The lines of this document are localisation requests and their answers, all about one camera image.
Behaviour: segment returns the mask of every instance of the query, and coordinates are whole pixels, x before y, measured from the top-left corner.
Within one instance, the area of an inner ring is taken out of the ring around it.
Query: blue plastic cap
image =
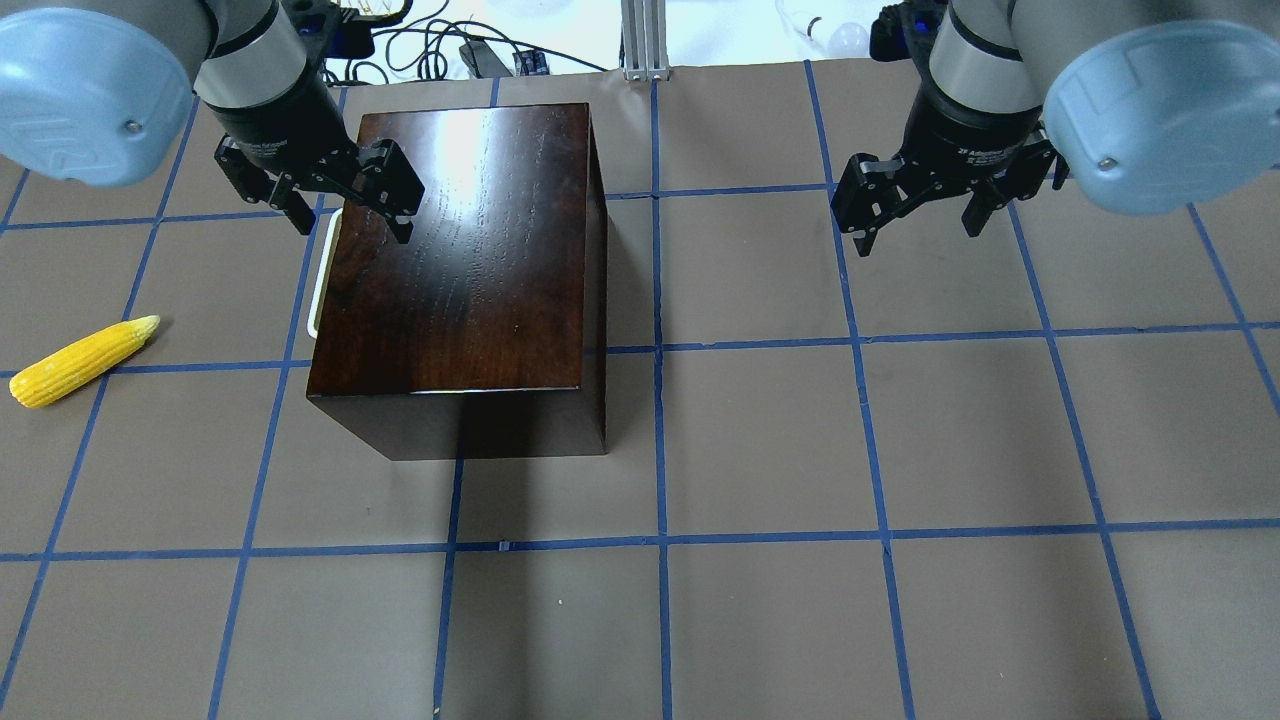
[[[1053,81],[1044,127],[1107,210],[1211,200],[1280,159],[1280,42],[1217,20],[1120,35]]]
[[[191,81],[159,40],[68,8],[0,19],[0,152],[95,186],[160,165],[191,108]]]

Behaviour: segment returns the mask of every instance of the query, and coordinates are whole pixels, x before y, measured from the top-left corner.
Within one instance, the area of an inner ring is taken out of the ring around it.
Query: glossy wooden surface
[[[607,219],[586,105],[366,115],[426,187],[347,204],[307,396],[389,457],[603,451]]]

